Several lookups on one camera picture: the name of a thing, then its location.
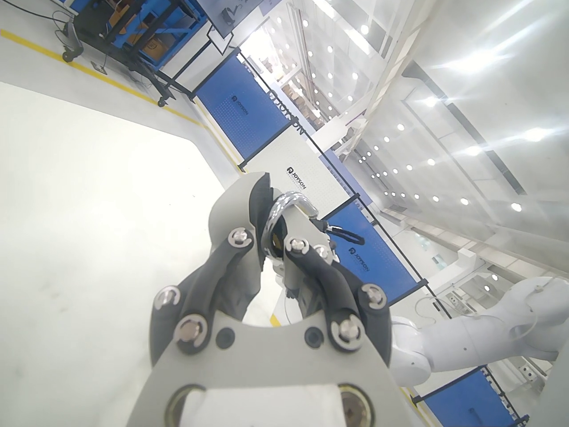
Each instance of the white partition panel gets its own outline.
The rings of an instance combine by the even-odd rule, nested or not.
[[[280,191],[298,191],[325,216],[344,203],[348,194],[291,126],[248,162],[248,173],[266,171],[271,184]]]

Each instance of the cart wheel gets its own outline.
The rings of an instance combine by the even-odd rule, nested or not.
[[[71,63],[73,61],[73,59],[75,57],[73,57],[73,55],[71,54],[71,52],[63,52],[63,55],[61,55],[61,57],[63,58],[64,61],[66,61],[67,63]]]

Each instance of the joyson logo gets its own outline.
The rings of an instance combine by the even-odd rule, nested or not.
[[[349,249],[349,253],[354,256],[354,260],[356,260],[361,266],[362,269],[364,269],[364,272],[369,272],[370,268],[368,267],[368,265],[365,263],[365,261],[361,258],[361,256],[359,254],[356,254],[356,248],[350,248]]]
[[[232,96],[231,100],[240,107],[240,109],[243,111],[243,114],[245,114],[246,116],[248,116],[248,110],[245,106],[243,106],[243,104],[241,103],[240,100],[238,100],[238,98],[236,96]]]
[[[305,183],[302,181],[302,179],[299,177],[299,175],[297,175],[297,173],[294,172],[294,168],[289,166],[289,167],[287,167],[286,172],[289,174],[291,179],[293,179],[293,181],[296,181],[297,183],[300,184],[302,189],[306,189]]]

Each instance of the metal screw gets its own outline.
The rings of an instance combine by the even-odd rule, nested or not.
[[[352,319],[344,319],[340,323],[340,337],[350,342],[350,340],[356,340],[360,336],[360,328],[357,327],[355,321]]]
[[[322,259],[326,259],[328,257],[328,250],[326,249],[325,246],[317,244],[316,246],[314,246],[314,249]]]
[[[247,233],[244,230],[237,230],[233,234],[233,239],[237,244],[243,244],[247,239]]]
[[[180,291],[178,287],[169,285],[160,290],[154,297],[154,307],[157,310],[166,305],[177,305],[180,301]]]
[[[305,242],[303,240],[297,240],[296,238],[293,238],[290,241],[290,247],[293,251],[300,252],[304,249]]]
[[[200,347],[208,331],[208,323],[199,314],[190,314],[183,317],[174,330],[176,342],[193,342],[194,347]]]
[[[375,283],[366,283],[361,287],[369,299],[369,307],[375,310],[382,309],[387,303],[387,296],[381,287]]]

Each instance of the blue partition board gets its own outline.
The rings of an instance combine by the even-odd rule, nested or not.
[[[289,123],[236,55],[196,94],[243,158]]]
[[[514,423],[482,372],[429,396],[425,403],[444,427],[506,427]]]
[[[327,150],[325,151],[324,155],[329,161],[326,161],[326,159],[321,156],[320,158],[322,162],[328,168],[332,176],[335,177],[336,181],[340,183],[342,189],[344,189],[348,193],[348,195],[350,196],[353,195],[353,192],[346,184],[346,182],[348,182],[348,184],[351,185],[352,189],[354,189],[356,193],[360,194],[361,203],[363,203],[364,205],[370,205],[373,202],[372,198],[366,193],[366,191],[364,191],[360,183],[356,181],[355,177],[352,176],[352,173],[348,171],[348,168],[345,167],[344,163],[340,161],[340,159],[336,156],[336,154],[332,150]],[[336,167],[337,171],[339,171],[339,173],[342,175],[345,181],[340,177],[338,173],[336,173],[336,171],[330,165],[330,163],[332,163],[332,165]],[[358,208],[363,208],[361,206],[361,203],[359,203],[358,201],[356,201],[356,203],[358,204]]]
[[[340,264],[360,277],[364,283],[379,285],[389,300],[399,297],[416,285],[415,279],[362,215],[356,203],[350,203],[329,217],[328,222],[332,226],[340,226],[357,233],[365,239],[365,244],[358,246],[333,236]]]

